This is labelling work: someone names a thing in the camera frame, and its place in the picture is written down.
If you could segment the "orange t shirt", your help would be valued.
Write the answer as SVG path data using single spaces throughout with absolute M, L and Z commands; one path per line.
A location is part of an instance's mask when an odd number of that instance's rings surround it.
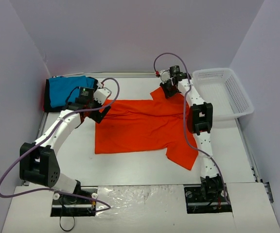
M 95 125 L 96 154 L 166 149 L 166 157 L 191 170 L 198 152 L 192 134 L 183 133 L 181 94 L 166 99 L 161 88 L 150 100 L 116 100 L 100 124 Z

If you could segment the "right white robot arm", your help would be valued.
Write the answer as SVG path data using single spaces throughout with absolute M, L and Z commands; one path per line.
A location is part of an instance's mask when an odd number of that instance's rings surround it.
M 160 78 L 160 87 L 166 98 L 175 94 L 184 97 L 184 104 L 189 108 L 184 118 L 184 135 L 191 133 L 196 141 L 196 150 L 200 157 L 200 195 L 205 200 L 213 200 L 223 190 L 224 184 L 219 169 L 212 157 L 210 133 L 213 122 L 213 105 L 205 102 L 192 84 L 189 74 L 180 71 L 179 66 L 155 72 Z

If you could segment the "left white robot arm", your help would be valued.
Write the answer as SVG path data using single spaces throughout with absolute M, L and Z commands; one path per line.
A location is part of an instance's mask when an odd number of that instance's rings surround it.
M 79 88 L 74 102 L 66 101 L 58 119 L 33 143 L 24 143 L 20 148 L 19 177 L 23 181 L 42 185 L 65 193 L 71 203 L 81 200 L 81 183 L 60 171 L 57 154 L 61 146 L 86 117 L 100 123 L 110 110 L 100 111 L 111 91 L 106 88 Z

